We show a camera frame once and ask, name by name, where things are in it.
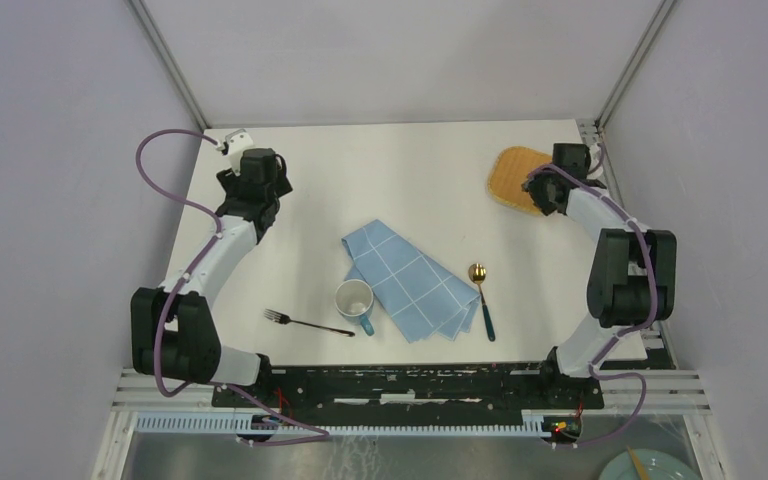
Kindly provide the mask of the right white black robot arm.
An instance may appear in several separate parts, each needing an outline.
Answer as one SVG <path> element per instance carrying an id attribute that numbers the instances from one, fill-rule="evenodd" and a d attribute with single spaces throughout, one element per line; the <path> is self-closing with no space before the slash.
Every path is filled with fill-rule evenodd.
<path id="1" fill-rule="evenodd" d="M 541 365 L 537 392 L 551 408 L 566 406 L 579 386 L 597 378 L 622 339 L 667 319 L 674 309 L 675 234 L 634 218 L 600 181 L 589 178 L 590 167 L 586 145 L 557 143 L 550 162 L 530 172 L 522 185 L 542 215 L 575 221 L 595 244 L 587 314 Z"/>

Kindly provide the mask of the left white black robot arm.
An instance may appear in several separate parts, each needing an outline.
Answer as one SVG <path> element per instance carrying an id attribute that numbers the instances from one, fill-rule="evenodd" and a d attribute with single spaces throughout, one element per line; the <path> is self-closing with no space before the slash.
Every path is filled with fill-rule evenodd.
<path id="1" fill-rule="evenodd" d="M 271 148 L 242 152 L 240 169 L 217 179 L 225 192 L 213 212 L 214 229 L 182 272 L 131 299 L 131 350 L 135 370 L 195 384 L 236 385 L 251 406 L 275 391 L 269 359 L 222 344 L 211 308 L 243 257 L 274 224 L 280 199 L 291 192 L 284 158 Z"/>

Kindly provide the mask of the woven bamboo placemat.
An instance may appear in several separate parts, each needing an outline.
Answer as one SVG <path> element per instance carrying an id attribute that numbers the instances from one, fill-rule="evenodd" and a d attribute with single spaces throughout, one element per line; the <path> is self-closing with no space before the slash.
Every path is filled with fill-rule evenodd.
<path id="1" fill-rule="evenodd" d="M 522 188 L 528 175 L 538 167 L 549 164 L 549 154 L 523 147 L 513 146 L 503 150 L 497 157 L 488 180 L 487 191 L 498 203 L 523 213 L 541 216 L 530 195 Z"/>

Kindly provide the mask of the blue checked cloth napkin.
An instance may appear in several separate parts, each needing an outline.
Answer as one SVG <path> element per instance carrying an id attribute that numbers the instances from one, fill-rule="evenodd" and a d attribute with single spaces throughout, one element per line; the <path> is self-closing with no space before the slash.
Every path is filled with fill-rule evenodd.
<path id="1" fill-rule="evenodd" d="M 341 239 L 351 267 L 409 343 L 438 335 L 454 341 L 472 329 L 478 291 L 380 220 Z"/>

